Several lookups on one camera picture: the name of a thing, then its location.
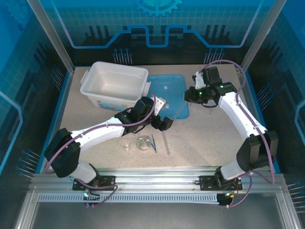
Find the blue wall panel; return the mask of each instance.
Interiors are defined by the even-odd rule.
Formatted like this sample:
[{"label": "blue wall panel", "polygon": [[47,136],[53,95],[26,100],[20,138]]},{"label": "blue wall panel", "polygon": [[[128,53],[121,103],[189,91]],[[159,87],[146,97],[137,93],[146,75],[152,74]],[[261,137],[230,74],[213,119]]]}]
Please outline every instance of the blue wall panel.
[{"label": "blue wall panel", "polygon": [[14,228],[37,166],[23,152],[40,155],[66,69],[25,0],[0,1],[0,30],[0,227]]},{"label": "blue wall panel", "polygon": [[304,10],[303,0],[287,0],[249,69],[266,125],[279,135],[284,173],[305,173]]},{"label": "blue wall panel", "polygon": [[241,62],[273,2],[43,0],[42,4],[74,64],[114,62],[113,50],[128,48],[133,64],[139,65],[203,63],[209,48],[227,48],[226,58]]}]

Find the robotic arm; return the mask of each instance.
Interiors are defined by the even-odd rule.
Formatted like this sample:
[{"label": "robotic arm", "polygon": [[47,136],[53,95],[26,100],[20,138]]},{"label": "robotic arm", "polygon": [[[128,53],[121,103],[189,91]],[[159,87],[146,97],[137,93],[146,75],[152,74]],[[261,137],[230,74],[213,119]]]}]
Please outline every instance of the robotic arm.
[{"label": "robotic arm", "polygon": [[[117,113],[106,122],[78,131],[69,132],[66,128],[57,131],[45,151],[47,160],[52,160],[51,165],[56,175],[58,177],[72,176],[94,187],[100,185],[101,177],[94,166],[79,161],[81,151],[111,138],[140,131],[146,125],[152,125],[160,131],[169,129],[173,121],[168,117],[161,121],[161,117],[158,115],[159,111],[166,105],[166,101],[157,97],[155,100],[153,112],[151,110],[154,101],[151,98],[142,97],[133,108]],[[81,137],[72,141],[57,157],[53,158],[64,144],[77,136]]]},{"label": "robotic arm", "polygon": [[257,128],[265,136],[270,147],[272,162],[275,161],[278,137],[275,132],[268,132],[250,113],[239,98],[236,101],[236,88],[231,83],[223,83],[219,77],[217,67],[205,69],[202,73],[197,72],[193,76],[195,87],[190,87],[184,93],[184,99],[197,104],[207,104],[214,100],[230,117],[244,140],[234,160],[216,170],[215,178],[219,186],[236,177],[256,168],[269,165],[266,148]]}]

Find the speckled work surface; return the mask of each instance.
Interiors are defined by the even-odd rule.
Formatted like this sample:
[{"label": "speckled work surface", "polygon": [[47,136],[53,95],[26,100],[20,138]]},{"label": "speckled work surface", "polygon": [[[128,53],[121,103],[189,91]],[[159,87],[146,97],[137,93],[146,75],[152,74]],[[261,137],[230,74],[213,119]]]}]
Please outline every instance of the speckled work surface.
[{"label": "speckled work surface", "polygon": [[[192,74],[202,65],[141,66],[149,74],[182,74],[187,88],[193,85]],[[71,84],[61,128],[69,131],[84,129],[102,123],[117,112],[96,108],[80,92],[81,78],[89,67],[77,67]],[[231,64],[218,65],[223,82],[240,86],[235,68]],[[175,121],[165,132],[170,155],[167,154],[162,133],[151,126],[138,134],[129,134],[96,145],[81,154],[81,160],[102,167],[177,167],[221,166],[230,162],[242,144],[235,126],[219,107],[209,109],[200,104],[189,104],[190,114],[185,120]],[[154,136],[157,153],[152,149],[141,151],[136,147],[140,135]],[[126,151],[123,139],[131,142]]]}]

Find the metal frame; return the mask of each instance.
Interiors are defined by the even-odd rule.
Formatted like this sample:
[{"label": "metal frame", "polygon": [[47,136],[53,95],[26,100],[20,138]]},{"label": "metal frame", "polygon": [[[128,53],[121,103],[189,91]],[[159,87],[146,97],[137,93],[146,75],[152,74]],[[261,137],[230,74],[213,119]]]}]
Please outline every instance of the metal frame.
[{"label": "metal frame", "polygon": [[[220,193],[217,191],[200,191],[200,187],[194,184],[194,181],[199,176],[213,175],[215,169],[216,167],[104,169],[100,171],[100,174],[116,176],[116,183],[119,188],[113,195],[114,197],[128,197],[130,195],[134,197],[143,195],[170,197],[177,194],[182,197],[196,197]],[[267,169],[259,171],[265,176],[268,176],[270,173]],[[284,176],[276,174],[273,186],[267,184],[256,174],[252,175],[252,179],[253,186],[251,193],[275,193],[285,227],[287,229],[301,229],[301,224],[290,199]],[[247,191],[249,178],[242,178],[242,183],[244,189],[240,191],[240,194],[244,194]],[[73,182],[68,177],[57,178],[55,175],[36,174],[30,182],[29,191],[24,200],[15,229],[30,228],[37,204],[39,202],[46,202],[47,196],[50,196],[47,202],[84,202],[82,198],[75,198],[78,194],[81,196],[83,192],[73,191],[72,185]],[[109,192],[100,191],[104,196]],[[73,196],[74,199],[62,198],[64,196]],[[135,200],[130,198],[127,201],[123,201],[123,198],[118,198],[116,202],[136,202]]]},{"label": "metal frame", "polygon": [[10,141],[10,145],[4,155],[4,158],[2,160],[2,162],[0,163],[0,175],[4,169],[4,166],[9,158],[9,155],[11,153],[11,150],[13,149],[13,146],[15,144],[15,141],[17,139],[17,136],[19,134],[19,131],[21,130],[21,127],[23,125],[23,116],[22,116],[22,108],[19,104],[17,104],[15,101],[13,101],[12,99],[10,99],[6,94],[4,94],[2,91],[0,91],[0,97],[2,97],[5,101],[7,101],[12,107],[14,107],[17,111],[18,111],[18,117],[19,117],[19,124],[17,126],[17,129],[14,133],[14,136],[12,138],[12,140]]},{"label": "metal frame", "polygon": [[236,69],[236,74],[238,76],[238,79],[239,79],[239,82],[240,84],[242,85],[242,83],[244,82],[244,80],[246,80],[246,84],[243,88],[243,93],[244,93],[244,98],[245,98],[245,103],[247,104],[247,108],[248,110],[251,112],[251,114],[258,120],[260,121],[260,123],[262,123],[262,120],[260,118],[260,115],[258,114],[258,111],[257,109],[259,109],[259,107],[256,107],[255,105],[255,101],[254,101],[254,98],[252,95],[252,92],[251,92],[251,88],[250,88],[250,85],[249,85],[249,79],[247,79],[247,73],[248,72],[245,72],[246,74],[246,79],[244,79],[241,71],[238,69],[238,68],[235,68]]},{"label": "metal frame", "polygon": [[43,30],[50,39],[52,45],[54,46],[56,52],[64,63],[65,67],[70,74],[74,73],[74,65],[70,59],[65,47],[63,46],[55,28],[53,27],[46,11],[44,10],[42,4],[39,0],[27,0],[28,4],[32,8],[35,16],[37,17],[39,23],[41,24]]},{"label": "metal frame", "polygon": [[[66,68],[73,74],[74,66],[42,5],[37,0],[27,1]],[[249,67],[285,2],[286,0],[276,0],[271,7],[243,60],[242,67],[244,70]],[[214,175],[215,169],[216,167],[104,169],[100,171],[100,174],[116,176],[116,182],[119,189],[117,190],[117,193],[113,195],[114,197],[128,197],[131,195],[133,197],[155,195],[166,198],[173,195],[184,197],[207,197],[213,196],[216,192],[200,191],[199,186],[195,185],[194,181],[202,175]],[[261,169],[260,172],[266,176],[270,173],[268,169]],[[246,177],[242,178],[242,182],[244,189],[243,191],[240,191],[240,193],[244,194],[249,186],[249,179]],[[82,192],[73,191],[71,187],[72,181],[69,178],[57,178],[55,175],[35,174],[31,179],[29,191],[24,200],[15,228],[29,229],[34,219],[37,204],[39,202],[46,202],[46,198],[49,198],[47,202],[83,202],[82,198],[78,198],[78,195],[82,195]],[[267,184],[262,178],[254,174],[251,193],[275,193],[285,227],[287,229],[301,228],[282,174],[275,175],[275,184],[273,186]],[[101,196],[106,196],[109,192],[100,191],[100,194]],[[62,197],[68,196],[72,196],[73,198],[62,199]],[[117,198],[114,201],[122,202],[122,200],[122,198]]]},{"label": "metal frame", "polygon": [[268,35],[271,27],[273,26],[277,16],[280,14],[283,6],[285,5],[287,0],[275,0],[274,4],[272,5],[269,13],[267,14],[261,28],[257,32],[256,37],[254,38],[244,60],[241,64],[244,71],[247,71],[249,68],[253,58],[257,54],[259,48],[261,47],[263,41],[265,40],[266,36]]}]

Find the enclosure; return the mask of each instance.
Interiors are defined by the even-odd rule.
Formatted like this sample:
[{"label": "enclosure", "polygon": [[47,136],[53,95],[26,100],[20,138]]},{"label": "enclosure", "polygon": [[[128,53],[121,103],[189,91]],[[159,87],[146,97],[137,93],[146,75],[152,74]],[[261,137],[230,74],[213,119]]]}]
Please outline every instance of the enclosure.
[{"label": "enclosure", "polygon": [[[103,215],[109,228],[140,228],[139,222],[146,222],[147,228],[200,228],[203,219],[207,228],[235,228],[233,219],[246,211],[249,214],[238,223],[248,228],[303,227],[304,193],[289,191],[294,187],[289,185],[303,184],[305,174],[304,9],[302,0],[0,1],[1,226],[98,227]],[[240,65],[246,79],[222,60]],[[194,179],[214,174],[243,143],[219,107],[177,100],[194,86],[192,75],[213,61],[223,82],[239,88],[247,80],[241,99],[279,137],[275,186],[254,175],[249,197],[228,211],[164,200],[199,195]],[[95,62],[119,64],[114,68],[122,68],[130,78],[113,74],[90,81],[90,87],[82,85]],[[71,190],[69,177],[41,174],[44,151],[58,129],[88,128],[123,110],[101,99],[92,104],[85,93],[98,94],[112,82],[122,81],[136,85],[135,94],[127,98],[135,100],[148,89],[136,77],[130,80],[133,73],[124,66],[148,71],[151,84],[146,93],[162,85],[158,93],[170,98],[171,112],[165,109],[160,114],[174,123],[163,132],[147,126],[81,154],[81,160],[118,179],[119,191],[114,195],[118,199],[91,213],[77,199],[79,193]],[[146,80],[145,73],[141,79]],[[109,88],[104,96],[121,93],[119,99],[124,100],[126,90]],[[155,149],[137,148],[136,140],[143,135],[152,136]],[[261,171],[269,175],[268,168]],[[243,183],[249,186],[246,178]],[[162,201],[119,199],[124,195],[156,195]],[[64,201],[63,196],[76,199]],[[50,211],[64,215],[68,224],[57,215],[51,217]]]}]

